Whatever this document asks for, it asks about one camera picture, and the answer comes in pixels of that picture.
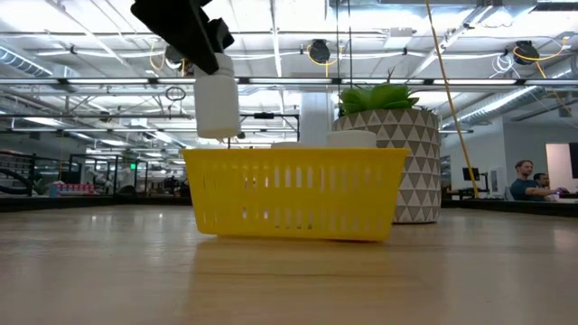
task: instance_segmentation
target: computer monitor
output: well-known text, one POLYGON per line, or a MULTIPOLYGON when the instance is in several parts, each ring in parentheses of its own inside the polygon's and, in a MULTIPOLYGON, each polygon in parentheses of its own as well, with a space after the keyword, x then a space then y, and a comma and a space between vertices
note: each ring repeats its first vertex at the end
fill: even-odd
MULTIPOLYGON (((468 168, 464 167, 461 170, 463 171, 463 179, 465 181, 471 181, 470 171, 468 171, 468 168)), ((474 180, 479 181, 480 180, 480 170, 478 170, 477 168, 472 168, 471 171, 473 172, 474 180)))

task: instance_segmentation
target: man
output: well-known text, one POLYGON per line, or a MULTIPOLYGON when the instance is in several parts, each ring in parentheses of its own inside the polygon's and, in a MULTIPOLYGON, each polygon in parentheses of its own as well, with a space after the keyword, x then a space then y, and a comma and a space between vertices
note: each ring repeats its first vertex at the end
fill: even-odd
POLYGON ((534 181, 538 184, 541 189, 550 190, 550 178, 547 173, 537 172, 534 174, 534 181))
POLYGON ((515 200, 530 200, 544 202, 548 195, 556 194, 563 189, 549 190, 538 187, 536 181, 529 180, 528 177, 534 171, 534 163, 523 160, 516 163, 517 180, 512 183, 510 192, 515 200))

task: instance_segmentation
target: bottle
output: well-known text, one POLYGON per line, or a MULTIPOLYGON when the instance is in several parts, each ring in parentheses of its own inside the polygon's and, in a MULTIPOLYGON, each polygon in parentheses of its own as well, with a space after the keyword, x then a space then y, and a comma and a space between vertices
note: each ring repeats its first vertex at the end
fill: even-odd
POLYGON ((199 137, 222 139, 239 133, 238 88, 233 60, 223 53, 215 57, 219 70, 214 74, 195 67, 195 116, 199 137))

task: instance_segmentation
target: white and gray pot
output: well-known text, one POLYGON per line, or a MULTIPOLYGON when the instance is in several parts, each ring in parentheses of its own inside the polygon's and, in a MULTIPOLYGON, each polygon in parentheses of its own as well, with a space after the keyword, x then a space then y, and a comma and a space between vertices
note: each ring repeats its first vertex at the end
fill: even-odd
POLYGON ((333 122, 333 130, 367 130, 377 135, 378 148, 410 149, 394 223, 438 220, 442 189, 437 115, 417 109, 376 109, 340 117, 333 122))

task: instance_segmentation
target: yellow plastic basket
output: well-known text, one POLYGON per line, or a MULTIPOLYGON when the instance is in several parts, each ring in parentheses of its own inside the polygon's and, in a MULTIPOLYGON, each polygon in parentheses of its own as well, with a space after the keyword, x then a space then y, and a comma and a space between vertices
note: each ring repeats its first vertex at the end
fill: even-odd
POLYGON ((185 150, 205 234, 386 240, 406 149, 185 150))

